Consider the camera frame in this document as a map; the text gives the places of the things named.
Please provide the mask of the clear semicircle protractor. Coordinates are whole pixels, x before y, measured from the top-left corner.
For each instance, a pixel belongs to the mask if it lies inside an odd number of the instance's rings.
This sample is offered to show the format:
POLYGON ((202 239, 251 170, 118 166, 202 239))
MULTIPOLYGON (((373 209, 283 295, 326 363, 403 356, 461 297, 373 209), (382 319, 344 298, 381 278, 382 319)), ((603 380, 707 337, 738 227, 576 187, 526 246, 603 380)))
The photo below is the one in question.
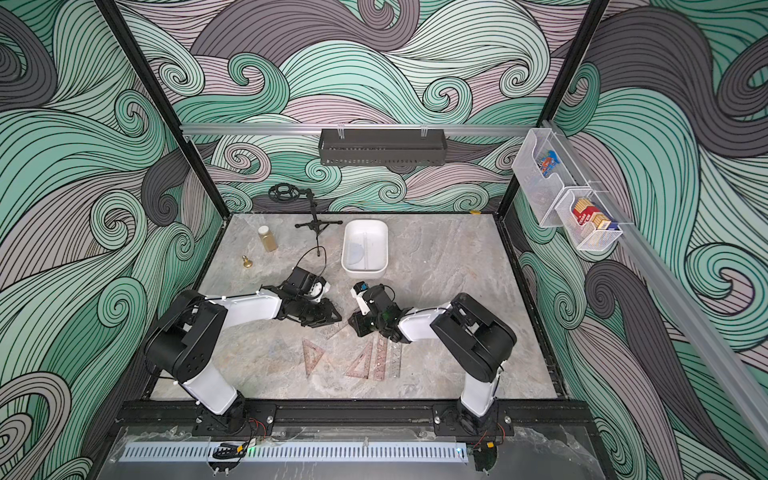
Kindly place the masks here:
POLYGON ((365 242, 351 242, 347 250, 347 265, 353 270, 367 268, 367 248, 365 242))

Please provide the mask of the white plastic storage box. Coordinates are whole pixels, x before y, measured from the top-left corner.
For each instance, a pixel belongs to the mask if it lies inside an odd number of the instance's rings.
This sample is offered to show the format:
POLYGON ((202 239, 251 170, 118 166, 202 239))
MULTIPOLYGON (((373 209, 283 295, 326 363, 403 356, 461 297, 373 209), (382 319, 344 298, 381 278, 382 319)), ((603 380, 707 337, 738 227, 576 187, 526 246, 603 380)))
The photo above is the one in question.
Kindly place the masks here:
POLYGON ((389 265, 389 228, 384 221, 356 219, 344 230, 341 266, 352 279, 382 278, 389 265))

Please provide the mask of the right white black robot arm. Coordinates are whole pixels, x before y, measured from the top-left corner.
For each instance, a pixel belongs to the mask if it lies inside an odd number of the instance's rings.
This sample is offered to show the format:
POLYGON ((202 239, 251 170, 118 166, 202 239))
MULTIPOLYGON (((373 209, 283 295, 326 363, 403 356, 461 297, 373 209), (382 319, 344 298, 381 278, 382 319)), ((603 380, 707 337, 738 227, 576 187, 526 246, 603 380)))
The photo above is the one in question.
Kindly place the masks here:
POLYGON ((358 310, 348 323, 364 337, 373 332, 394 343, 438 340, 465 372, 462 411, 483 419, 491 410, 504 363, 517 344, 511 327, 467 293, 432 308, 401 308, 384 284, 360 281, 350 294, 358 310))

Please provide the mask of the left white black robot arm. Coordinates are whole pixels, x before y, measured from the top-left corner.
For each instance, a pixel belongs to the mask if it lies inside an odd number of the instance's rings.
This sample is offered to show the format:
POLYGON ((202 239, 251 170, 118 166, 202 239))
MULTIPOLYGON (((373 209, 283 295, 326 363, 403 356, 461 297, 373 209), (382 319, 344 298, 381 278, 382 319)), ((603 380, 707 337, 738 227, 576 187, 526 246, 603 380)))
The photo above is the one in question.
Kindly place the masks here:
POLYGON ((340 322, 341 314, 327 298, 290 295, 272 286, 219 298, 186 290, 150 328, 143 354, 210 413, 221 416, 238 398, 236 388, 211 363, 221 332, 270 320, 319 328, 340 322))

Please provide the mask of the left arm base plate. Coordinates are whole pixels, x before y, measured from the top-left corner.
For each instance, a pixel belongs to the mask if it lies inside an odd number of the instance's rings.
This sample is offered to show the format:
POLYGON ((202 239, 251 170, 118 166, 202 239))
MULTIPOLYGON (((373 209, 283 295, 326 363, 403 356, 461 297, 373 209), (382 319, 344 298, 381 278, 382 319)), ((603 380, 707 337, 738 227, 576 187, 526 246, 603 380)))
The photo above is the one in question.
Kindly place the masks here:
POLYGON ((215 415, 202 404, 197 407, 193 436, 211 438, 246 439, 269 436, 276 404, 268 402, 235 402, 222 415, 215 415))

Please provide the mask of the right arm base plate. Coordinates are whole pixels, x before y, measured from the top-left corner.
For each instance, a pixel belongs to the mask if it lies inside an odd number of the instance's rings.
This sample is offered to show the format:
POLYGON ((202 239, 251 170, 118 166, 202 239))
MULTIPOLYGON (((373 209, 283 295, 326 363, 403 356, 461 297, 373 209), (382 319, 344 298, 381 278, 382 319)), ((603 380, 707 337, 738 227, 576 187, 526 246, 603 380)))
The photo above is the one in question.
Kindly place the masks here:
POLYGON ((511 422, 500 409, 500 402, 494 402, 481 416, 476 416, 460 401, 436 403, 432 407, 433 425, 438 436, 479 438, 483 434, 497 437, 513 435, 511 422))

